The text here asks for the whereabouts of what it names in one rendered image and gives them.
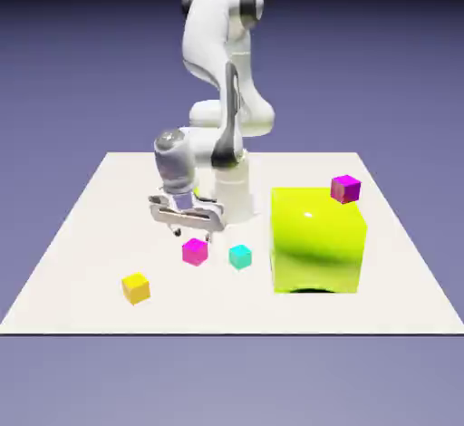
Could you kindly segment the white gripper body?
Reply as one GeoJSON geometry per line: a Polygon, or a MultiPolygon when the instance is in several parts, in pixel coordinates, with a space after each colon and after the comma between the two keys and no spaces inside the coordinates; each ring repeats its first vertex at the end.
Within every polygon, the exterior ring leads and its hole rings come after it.
{"type": "Polygon", "coordinates": [[[155,221],[170,228],[195,228],[220,232],[226,226],[224,206],[214,199],[196,194],[149,196],[150,214],[155,221]]]}

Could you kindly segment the small magenta cube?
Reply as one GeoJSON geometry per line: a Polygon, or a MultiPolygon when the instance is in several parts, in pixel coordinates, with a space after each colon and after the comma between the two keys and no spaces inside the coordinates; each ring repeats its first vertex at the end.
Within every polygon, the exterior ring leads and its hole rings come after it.
{"type": "Polygon", "coordinates": [[[182,245],[182,260],[193,266],[200,266],[208,259],[208,242],[191,238],[182,245]]]}

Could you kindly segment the small cyan cube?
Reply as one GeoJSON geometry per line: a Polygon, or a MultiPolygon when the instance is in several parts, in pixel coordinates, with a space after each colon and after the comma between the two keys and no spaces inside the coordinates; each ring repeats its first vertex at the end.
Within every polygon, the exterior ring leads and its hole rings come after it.
{"type": "Polygon", "coordinates": [[[245,245],[237,245],[229,249],[228,259],[232,267],[241,270],[251,265],[252,252],[245,245]]]}

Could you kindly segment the small yellow cube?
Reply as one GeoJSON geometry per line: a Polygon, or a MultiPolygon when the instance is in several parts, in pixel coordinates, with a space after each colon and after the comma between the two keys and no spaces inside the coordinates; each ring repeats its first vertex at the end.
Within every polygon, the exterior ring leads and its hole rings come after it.
{"type": "Polygon", "coordinates": [[[124,296],[132,305],[150,298],[150,283],[142,273],[125,276],[121,280],[121,286],[124,296]]]}

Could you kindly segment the small purple cube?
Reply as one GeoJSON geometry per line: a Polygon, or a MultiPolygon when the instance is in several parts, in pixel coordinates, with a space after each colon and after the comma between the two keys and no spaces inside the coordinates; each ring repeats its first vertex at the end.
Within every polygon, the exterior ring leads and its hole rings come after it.
{"type": "Polygon", "coordinates": [[[360,198],[362,182],[350,175],[331,180],[330,196],[341,204],[355,202],[360,198]]]}

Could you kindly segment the large yellow-green box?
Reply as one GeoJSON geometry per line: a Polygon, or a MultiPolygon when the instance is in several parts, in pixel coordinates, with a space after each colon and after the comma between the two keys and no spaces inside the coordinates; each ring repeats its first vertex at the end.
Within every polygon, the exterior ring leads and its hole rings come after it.
{"type": "Polygon", "coordinates": [[[274,291],[355,293],[366,235],[367,224],[358,205],[340,203],[328,188],[271,189],[274,291]]]}

